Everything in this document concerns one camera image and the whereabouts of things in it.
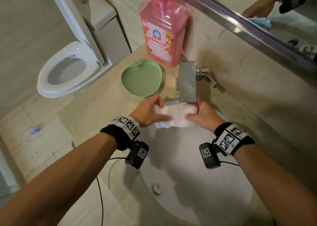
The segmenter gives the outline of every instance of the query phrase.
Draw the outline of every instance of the mirror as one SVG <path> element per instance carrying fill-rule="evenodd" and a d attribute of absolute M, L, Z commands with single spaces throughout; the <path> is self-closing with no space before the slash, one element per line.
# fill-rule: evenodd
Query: mirror
<path fill-rule="evenodd" d="M 317 62 L 317 0 L 216 1 Z"/>

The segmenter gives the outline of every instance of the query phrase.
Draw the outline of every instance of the faucet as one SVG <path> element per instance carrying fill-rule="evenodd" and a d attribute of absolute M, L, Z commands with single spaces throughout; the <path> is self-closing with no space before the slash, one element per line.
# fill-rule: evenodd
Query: faucet
<path fill-rule="evenodd" d="M 212 88 L 217 86 L 208 67 L 196 68 L 195 61 L 182 61 L 178 76 L 175 89 L 179 91 L 180 103 L 196 103 L 196 81 L 206 80 Z"/>

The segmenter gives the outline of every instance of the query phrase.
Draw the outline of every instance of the bottle label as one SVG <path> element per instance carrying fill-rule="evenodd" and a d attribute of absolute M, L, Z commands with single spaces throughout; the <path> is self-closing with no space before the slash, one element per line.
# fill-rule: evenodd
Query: bottle label
<path fill-rule="evenodd" d="M 166 61 L 175 56 L 174 34 L 142 19 L 147 50 Z"/>

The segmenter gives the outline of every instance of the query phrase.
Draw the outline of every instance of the black cable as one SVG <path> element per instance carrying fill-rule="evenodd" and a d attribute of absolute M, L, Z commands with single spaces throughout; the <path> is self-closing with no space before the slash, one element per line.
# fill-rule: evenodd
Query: black cable
<path fill-rule="evenodd" d="M 227 163 L 227 164 L 232 164 L 232 165 L 236 165 L 239 166 L 239 164 L 234 164 L 234 163 L 230 163 L 230 162 L 224 162 L 224 161 L 219 161 L 220 163 Z"/>
<path fill-rule="evenodd" d="M 113 158 L 110 158 L 109 160 L 112 160 L 112 159 L 127 159 L 126 157 L 113 157 Z"/>
<path fill-rule="evenodd" d="M 99 187 L 99 192 L 100 192 L 100 199 L 101 199 L 101 208 L 102 208 L 101 226 L 102 226 L 102 225 L 103 225 L 103 201 L 102 201 L 102 195 L 101 195 L 101 189 L 100 189 L 100 184 L 99 184 L 98 177 L 96 177 L 96 179 L 97 179 L 97 183 L 98 183 L 98 187 Z"/>

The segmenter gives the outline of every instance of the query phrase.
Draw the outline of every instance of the toilet tank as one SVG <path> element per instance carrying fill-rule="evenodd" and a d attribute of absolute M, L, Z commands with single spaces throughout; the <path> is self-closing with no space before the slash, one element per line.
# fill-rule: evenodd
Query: toilet tank
<path fill-rule="evenodd" d="M 105 64 L 116 65 L 131 51 L 114 8 L 105 0 L 73 0 L 96 41 Z"/>

